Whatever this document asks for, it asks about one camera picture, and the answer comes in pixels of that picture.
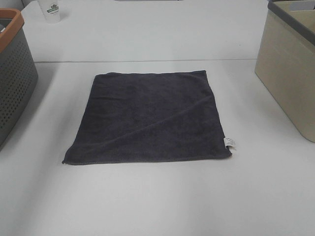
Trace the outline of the beige bin with grey rim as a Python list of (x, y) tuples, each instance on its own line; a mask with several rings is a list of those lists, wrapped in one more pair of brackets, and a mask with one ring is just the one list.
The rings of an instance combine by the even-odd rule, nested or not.
[(271, 0), (255, 73), (300, 134), (315, 140), (315, 2)]

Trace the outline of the dark grey towel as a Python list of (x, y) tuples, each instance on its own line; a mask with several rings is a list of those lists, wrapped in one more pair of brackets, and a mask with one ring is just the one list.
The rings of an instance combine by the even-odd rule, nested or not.
[(226, 146), (204, 70), (96, 75), (69, 165), (221, 160)]

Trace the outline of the grey basket with orange rim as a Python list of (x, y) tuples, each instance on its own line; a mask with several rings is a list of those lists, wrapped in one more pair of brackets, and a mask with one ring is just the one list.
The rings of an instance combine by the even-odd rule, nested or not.
[(21, 11), (0, 10), (0, 144), (14, 128), (38, 81)]

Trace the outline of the white paper cup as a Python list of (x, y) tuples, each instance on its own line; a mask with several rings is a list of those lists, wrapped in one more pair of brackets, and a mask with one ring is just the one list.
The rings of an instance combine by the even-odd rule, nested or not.
[(37, 0), (46, 22), (58, 23), (61, 20), (59, 3), (57, 0)]

